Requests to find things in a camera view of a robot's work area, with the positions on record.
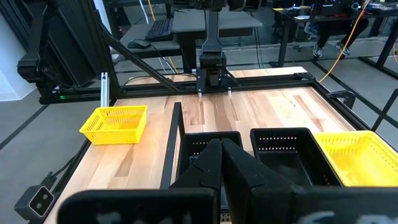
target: shoe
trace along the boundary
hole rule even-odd
[[[338,42],[335,47],[341,52],[343,50],[344,44],[341,42]],[[349,55],[349,47],[346,47],[343,51],[343,55]]]
[[[317,58],[322,57],[322,52],[323,52],[323,50],[322,50],[322,48],[320,48],[320,47],[318,46],[318,44],[315,44],[315,45],[313,46],[312,54],[313,54],[314,57],[317,57]]]

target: yellow plastic basket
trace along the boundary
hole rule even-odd
[[[94,145],[139,143],[147,122],[147,106],[114,106],[94,110],[80,128]]]
[[[345,186],[398,186],[398,154],[376,133],[318,133],[315,138]]]

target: keyboard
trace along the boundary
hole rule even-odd
[[[397,14],[398,7],[396,5],[383,6],[382,4],[370,4],[366,8],[366,12],[374,15],[391,15]]]
[[[150,42],[173,40],[172,25],[172,18],[155,21],[152,28],[150,28],[145,36],[145,39]]]

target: black plastic bin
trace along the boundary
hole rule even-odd
[[[343,185],[307,128],[252,129],[254,157],[297,185]]]
[[[221,141],[223,138],[228,138],[242,147],[241,135],[237,131],[185,134],[182,138],[180,154],[178,155],[177,178],[198,159],[198,156],[205,149],[210,140],[219,139]],[[221,187],[221,212],[227,211],[228,203],[225,189]]]

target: computer mouse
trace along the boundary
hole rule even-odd
[[[127,48],[130,49],[146,49],[150,46],[150,42],[142,39],[132,39],[127,44]]]

